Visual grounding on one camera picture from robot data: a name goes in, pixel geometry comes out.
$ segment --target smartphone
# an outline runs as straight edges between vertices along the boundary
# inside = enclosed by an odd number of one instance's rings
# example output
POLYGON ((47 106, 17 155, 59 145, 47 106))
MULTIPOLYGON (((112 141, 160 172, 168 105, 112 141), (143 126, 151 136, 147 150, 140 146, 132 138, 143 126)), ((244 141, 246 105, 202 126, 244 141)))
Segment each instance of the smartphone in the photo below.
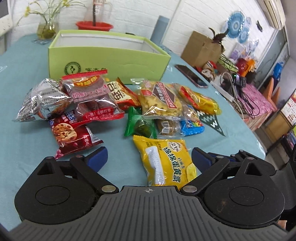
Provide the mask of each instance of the smartphone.
POLYGON ((189 79, 196 87, 198 88, 208 87, 208 85, 201 78, 199 78, 195 73, 193 73, 187 66, 176 64, 175 67, 182 74, 184 74, 187 77, 187 79, 189 79))

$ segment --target orange chair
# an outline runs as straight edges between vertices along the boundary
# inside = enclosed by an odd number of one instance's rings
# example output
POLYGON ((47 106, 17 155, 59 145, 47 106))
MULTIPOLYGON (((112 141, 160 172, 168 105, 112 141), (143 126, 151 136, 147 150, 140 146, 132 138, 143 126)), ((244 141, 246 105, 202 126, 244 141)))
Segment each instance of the orange chair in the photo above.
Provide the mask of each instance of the orange chair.
POLYGON ((274 95, 272 96, 272 102, 274 104, 277 104, 277 102, 279 101, 279 95, 281 93, 281 87, 278 87, 278 89, 276 90, 276 92, 274 93, 274 95))
MULTIPOLYGON (((266 90, 263 92, 263 96, 272 104, 272 106, 277 110, 277 106, 276 106, 276 103, 274 103, 274 101, 272 100, 272 91, 274 89, 274 79, 271 78, 270 79, 270 82, 266 88, 266 90)), ((280 88, 278 88, 278 90, 276 91, 275 95, 274 95, 274 100, 278 100, 279 98, 279 93, 280 93, 280 88)))

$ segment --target snack package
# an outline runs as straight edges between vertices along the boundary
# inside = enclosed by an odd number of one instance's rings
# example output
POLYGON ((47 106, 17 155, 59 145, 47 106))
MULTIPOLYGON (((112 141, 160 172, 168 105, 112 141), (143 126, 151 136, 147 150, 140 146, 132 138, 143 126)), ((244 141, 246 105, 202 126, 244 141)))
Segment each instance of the snack package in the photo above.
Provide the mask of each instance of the snack package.
POLYGON ((31 89, 14 122, 46 120, 64 113, 72 98, 61 91, 58 82, 44 79, 31 89))
POLYGON ((197 112, 191 105, 183 105, 185 120, 180 122, 181 132, 183 136, 191 136, 200 134, 205 131, 205 127, 201 123, 197 112))
POLYGON ((158 129, 158 139, 176 138, 181 134, 181 127, 178 121, 155 120, 158 129))
POLYGON ((64 76, 63 84, 76 105, 77 121, 109 121, 124 117, 103 74, 107 70, 64 76))
POLYGON ((157 139, 156 127, 153 120, 146 120, 134 107, 128 109, 128 124, 124 136, 139 135, 157 139))
POLYGON ((201 110, 209 115, 220 115, 222 113, 218 103, 212 98, 194 92, 186 86, 179 84, 174 84, 174 86, 181 97, 196 110, 201 110))
POLYGON ((86 125, 76 121, 73 110, 49 120, 52 132, 60 145, 56 159, 103 143, 86 125))
POLYGON ((142 105, 142 114, 149 119, 178 121, 182 115, 182 104, 173 85, 132 79, 138 88, 138 99, 142 105))
POLYGON ((127 111, 130 106, 135 108, 141 107, 137 95, 128 89, 120 80, 117 78, 116 81, 107 83, 114 100, 118 104, 119 108, 123 111, 127 111))
POLYGON ((153 140, 134 136, 141 153, 149 186, 177 186, 178 189, 197 177, 196 167, 183 140, 153 140))

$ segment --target cardboard box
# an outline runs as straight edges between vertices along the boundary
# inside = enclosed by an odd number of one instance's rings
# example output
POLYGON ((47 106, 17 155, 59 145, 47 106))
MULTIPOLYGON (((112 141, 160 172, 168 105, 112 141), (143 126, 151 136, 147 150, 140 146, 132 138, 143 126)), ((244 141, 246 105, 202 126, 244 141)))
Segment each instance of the cardboard box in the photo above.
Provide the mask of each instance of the cardboard box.
POLYGON ((222 54, 222 46, 212 41, 211 38, 193 31, 181 58, 191 66, 200 68, 208 61, 217 63, 222 54))
POLYGON ((108 70, 108 78, 160 80, 170 55, 149 39, 129 34, 89 30, 61 30, 48 49, 49 75, 108 70))

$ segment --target metal screw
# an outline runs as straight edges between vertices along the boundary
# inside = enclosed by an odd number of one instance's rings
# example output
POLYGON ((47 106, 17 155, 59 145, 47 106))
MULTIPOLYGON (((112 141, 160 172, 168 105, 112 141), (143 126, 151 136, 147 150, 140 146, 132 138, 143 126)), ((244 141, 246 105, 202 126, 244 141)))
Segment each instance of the metal screw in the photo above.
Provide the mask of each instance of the metal screw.
POLYGON ((115 190, 116 190, 116 187, 112 185, 106 185, 102 187, 103 192, 114 192, 115 190))
POLYGON ((195 186, 185 186, 183 187, 183 191, 184 192, 189 192, 189 193, 193 193, 193 192, 196 192, 197 191, 197 187, 195 186))

